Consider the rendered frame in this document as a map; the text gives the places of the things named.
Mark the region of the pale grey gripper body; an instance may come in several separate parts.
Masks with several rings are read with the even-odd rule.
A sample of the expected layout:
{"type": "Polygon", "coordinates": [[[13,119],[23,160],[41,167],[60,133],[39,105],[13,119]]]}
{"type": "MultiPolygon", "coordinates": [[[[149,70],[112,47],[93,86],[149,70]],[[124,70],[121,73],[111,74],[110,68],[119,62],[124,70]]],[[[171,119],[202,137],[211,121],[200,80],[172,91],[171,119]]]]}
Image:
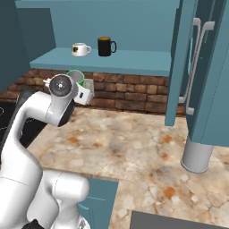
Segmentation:
{"type": "Polygon", "coordinates": [[[94,97],[94,81],[85,80],[83,83],[83,87],[90,90],[90,98],[93,98],[94,97]]]}

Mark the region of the white mug with dark print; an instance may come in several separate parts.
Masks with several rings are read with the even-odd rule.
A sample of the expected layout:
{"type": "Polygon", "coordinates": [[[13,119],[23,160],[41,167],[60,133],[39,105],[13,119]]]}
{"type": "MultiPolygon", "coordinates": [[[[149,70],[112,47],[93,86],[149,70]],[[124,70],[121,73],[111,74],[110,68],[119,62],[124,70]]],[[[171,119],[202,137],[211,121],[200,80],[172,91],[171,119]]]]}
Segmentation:
{"type": "Polygon", "coordinates": [[[91,52],[91,47],[87,46],[85,43],[74,43],[72,45],[72,56],[83,57],[89,55],[91,52]]]}

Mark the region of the black mug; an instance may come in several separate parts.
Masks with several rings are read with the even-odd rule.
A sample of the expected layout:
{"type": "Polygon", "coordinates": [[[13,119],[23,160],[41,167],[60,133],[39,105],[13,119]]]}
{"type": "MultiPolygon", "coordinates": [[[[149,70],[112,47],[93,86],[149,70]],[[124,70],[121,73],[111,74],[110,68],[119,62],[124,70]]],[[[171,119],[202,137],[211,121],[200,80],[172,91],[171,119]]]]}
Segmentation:
{"type": "Polygon", "coordinates": [[[99,56],[110,56],[112,53],[115,53],[116,50],[111,49],[111,45],[115,44],[110,37],[101,37],[98,38],[98,55],[99,56]]]}

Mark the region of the teal cabinet door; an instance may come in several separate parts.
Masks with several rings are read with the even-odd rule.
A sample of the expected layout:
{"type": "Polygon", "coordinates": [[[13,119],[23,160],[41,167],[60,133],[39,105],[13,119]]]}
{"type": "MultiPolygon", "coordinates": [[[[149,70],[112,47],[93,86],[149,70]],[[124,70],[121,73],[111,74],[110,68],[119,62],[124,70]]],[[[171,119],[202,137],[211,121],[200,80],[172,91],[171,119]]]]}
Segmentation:
{"type": "Polygon", "coordinates": [[[14,0],[0,0],[0,93],[30,69],[14,0]]]}
{"type": "Polygon", "coordinates": [[[168,80],[165,126],[174,125],[196,6],[197,0],[180,0],[179,7],[176,10],[171,45],[172,62],[168,80]]]}
{"type": "Polygon", "coordinates": [[[215,26],[204,35],[186,117],[191,141],[229,147],[229,0],[199,0],[196,16],[215,26]]]}

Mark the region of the teal base cabinet front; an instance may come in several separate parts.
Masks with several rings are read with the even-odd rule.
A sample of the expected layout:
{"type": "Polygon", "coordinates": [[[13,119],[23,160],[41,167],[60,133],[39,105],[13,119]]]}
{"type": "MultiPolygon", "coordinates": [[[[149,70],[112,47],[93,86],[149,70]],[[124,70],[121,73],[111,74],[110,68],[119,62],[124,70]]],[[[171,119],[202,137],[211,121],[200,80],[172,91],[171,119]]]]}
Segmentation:
{"type": "Polygon", "coordinates": [[[79,204],[90,229],[108,229],[118,182],[89,178],[89,195],[79,204]]]}

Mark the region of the black hob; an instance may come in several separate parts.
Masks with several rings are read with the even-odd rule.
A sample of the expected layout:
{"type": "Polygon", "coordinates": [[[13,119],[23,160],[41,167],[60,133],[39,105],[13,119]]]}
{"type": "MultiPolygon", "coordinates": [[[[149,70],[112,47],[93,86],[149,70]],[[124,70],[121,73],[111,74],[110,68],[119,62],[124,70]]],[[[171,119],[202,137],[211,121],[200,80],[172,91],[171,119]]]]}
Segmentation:
{"type": "MultiPolygon", "coordinates": [[[[13,119],[15,118],[17,111],[17,103],[0,102],[0,152],[2,151],[8,133],[12,127],[13,119]]],[[[27,148],[45,126],[45,123],[38,121],[35,118],[28,118],[23,125],[19,136],[20,143],[27,148]]]]}

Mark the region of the grey cylinder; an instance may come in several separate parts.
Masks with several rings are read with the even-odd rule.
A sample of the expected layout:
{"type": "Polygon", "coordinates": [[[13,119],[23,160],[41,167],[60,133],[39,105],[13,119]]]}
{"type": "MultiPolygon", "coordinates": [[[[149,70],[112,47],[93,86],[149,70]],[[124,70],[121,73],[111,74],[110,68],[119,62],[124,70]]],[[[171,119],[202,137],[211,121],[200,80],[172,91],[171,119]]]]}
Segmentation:
{"type": "Polygon", "coordinates": [[[181,165],[191,173],[205,173],[208,170],[208,162],[212,151],[213,146],[192,142],[190,137],[187,137],[181,165]]]}

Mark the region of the dark grey flat panel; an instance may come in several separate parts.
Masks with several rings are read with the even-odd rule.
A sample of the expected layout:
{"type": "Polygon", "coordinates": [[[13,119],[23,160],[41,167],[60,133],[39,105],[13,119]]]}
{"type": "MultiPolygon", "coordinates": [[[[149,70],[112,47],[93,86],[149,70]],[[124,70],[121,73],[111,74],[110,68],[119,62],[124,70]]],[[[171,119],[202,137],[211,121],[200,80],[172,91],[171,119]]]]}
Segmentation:
{"type": "Polygon", "coordinates": [[[130,229],[229,229],[168,216],[159,216],[139,211],[131,212],[130,229]]]}

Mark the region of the teal open wall cabinet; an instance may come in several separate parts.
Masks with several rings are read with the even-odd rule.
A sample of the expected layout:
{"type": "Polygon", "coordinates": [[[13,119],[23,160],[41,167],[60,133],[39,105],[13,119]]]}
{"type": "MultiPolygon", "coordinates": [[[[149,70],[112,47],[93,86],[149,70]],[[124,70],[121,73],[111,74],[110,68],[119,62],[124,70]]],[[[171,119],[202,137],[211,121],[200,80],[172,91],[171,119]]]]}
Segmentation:
{"type": "Polygon", "coordinates": [[[16,0],[15,5],[32,68],[168,76],[179,2],[16,0]],[[101,37],[115,42],[115,53],[98,55],[101,37]],[[90,54],[72,56],[74,43],[90,46],[90,54]]]}

